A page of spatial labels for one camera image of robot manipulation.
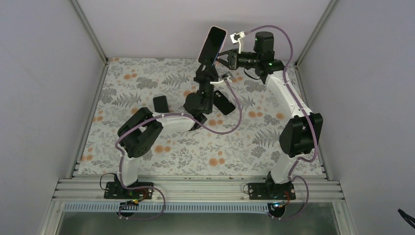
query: black cable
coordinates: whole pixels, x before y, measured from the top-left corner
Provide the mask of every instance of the black cable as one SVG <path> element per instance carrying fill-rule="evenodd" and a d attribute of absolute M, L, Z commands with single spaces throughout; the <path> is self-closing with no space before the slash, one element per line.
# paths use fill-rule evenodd
<path fill-rule="evenodd" d="M 242 191 L 244 192 L 244 194 L 249 194 L 249 192 L 245 192 L 245 186 L 246 186 L 246 185 L 248 185 L 248 184 L 245 184 L 245 185 L 243 186 Z"/>
<path fill-rule="evenodd" d="M 245 73 L 245 75 L 246 75 L 246 76 L 248 76 L 248 78 L 251 78 L 251 79 L 253 79 L 253 80 L 261 80 L 261 78 L 254 78 L 254 77 L 250 76 L 250 75 L 246 72 L 246 68 L 244 68 L 244 73 Z"/>
<path fill-rule="evenodd" d="M 101 181 L 102 181 L 102 176 L 104 176 L 104 175 L 108 175 L 108 174 L 116 175 L 115 173 L 105 173 L 105 174 L 101 175 L 101 178 L 99 179 L 99 187 L 100 187 L 102 190 L 106 191 L 106 192 L 107 192 L 107 190 L 106 190 L 105 188 L 102 188 Z"/>
<path fill-rule="evenodd" d="M 402 218 L 412 227 L 415 229 L 415 218 L 406 214 L 403 210 L 398 209 L 398 213 L 402 216 Z"/>

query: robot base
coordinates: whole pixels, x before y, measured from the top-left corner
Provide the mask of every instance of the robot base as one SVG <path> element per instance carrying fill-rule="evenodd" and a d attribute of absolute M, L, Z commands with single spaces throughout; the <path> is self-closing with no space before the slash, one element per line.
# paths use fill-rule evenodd
<path fill-rule="evenodd" d="M 275 218 L 280 218 L 285 213 L 285 205 L 268 203 L 268 213 Z"/>
<path fill-rule="evenodd" d="M 294 185 L 290 181 L 284 184 L 275 184 L 268 173 L 265 183 L 249 183 L 248 192 L 250 200 L 295 200 Z"/>
<path fill-rule="evenodd" d="M 118 178 L 115 176 L 114 182 L 108 182 L 104 193 L 105 199 L 140 199 L 143 198 L 143 191 L 142 190 L 128 190 L 124 189 L 121 185 L 121 182 L 118 180 Z M 135 187 L 141 187 L 141 186 L 154 186 L 152 182 L 135 182 L 128 187 L 135 188 Z M 147 196 L 143 199 L 151 199 L 153 196 L 152 191 L 147 190 Z"/>

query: pink phone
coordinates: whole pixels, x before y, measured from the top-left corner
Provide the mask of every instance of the pink phone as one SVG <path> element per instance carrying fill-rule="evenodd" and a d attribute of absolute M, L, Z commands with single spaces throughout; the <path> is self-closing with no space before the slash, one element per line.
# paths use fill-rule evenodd
<path fill-rule="evenodd" d="M 216 57 L 218 56 L 225 42 L 226 34 L 226 30 L 222 28 L 216 26 L 212 26 L 210 28 L 209 33 L 206 36 L 205 43 L 200 50 L 198 57 L 199 63 L 204 65 L 214 65 Z"/>

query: black phone case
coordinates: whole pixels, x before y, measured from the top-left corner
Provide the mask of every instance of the black phone case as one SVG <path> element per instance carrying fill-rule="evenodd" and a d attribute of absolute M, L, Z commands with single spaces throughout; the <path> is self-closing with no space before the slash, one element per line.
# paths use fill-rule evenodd
<path fill-rule="evenodd" d="M 228 115 L 235 110 L 235 105 L 233 105 L 220 91 L 215 91 L 213 93 L 213 104 L 223 113 L 223 115 Z"/>
<path fill-rule="evenodd" d="M 153 104 L 154 111 L 156 111 L 157 113 L 165 114 L 169 112 L 167 98 L 165 95 L 154 97 Z"/>

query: mounting plate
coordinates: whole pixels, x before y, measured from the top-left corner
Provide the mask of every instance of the mounting plate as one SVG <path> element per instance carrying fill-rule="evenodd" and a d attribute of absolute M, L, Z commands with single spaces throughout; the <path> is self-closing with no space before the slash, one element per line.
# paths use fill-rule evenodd
<path fill-rule="evenodd" d="M 132 185 L 129 185 L 128 187 L 134 188 L 134 187 L 141 187 L 141 186 L 154 186 L 152 182 L 135 182 Z M 121 186 L 116 184 L 115 182 L 108 182 L 104 193 L 105 199 L 139 199 L 143 197 L 143 191 L 142 190 L 127 190 L 124 188 L 120 188 Z M 145 199 L 151 199 L 153 195 L 153 192 L 147 191 L 147 196 Z"/>
<path fill-rule="evenodd" d="M 248 184 L 248 192 L 249 192 L 249 199 L 250 200 L 287 200 L 287 195 L 285 192 L 288 193 L 290 200 L 295 200 L 296 194 L 291 192 L 294 190 L 294 185 L 289 182 L 281 185 L 282 187 L 279 190 L 274 190 L 273 195 L 269 194 L 267 186 L 265 183 L 249 183 Z"/>

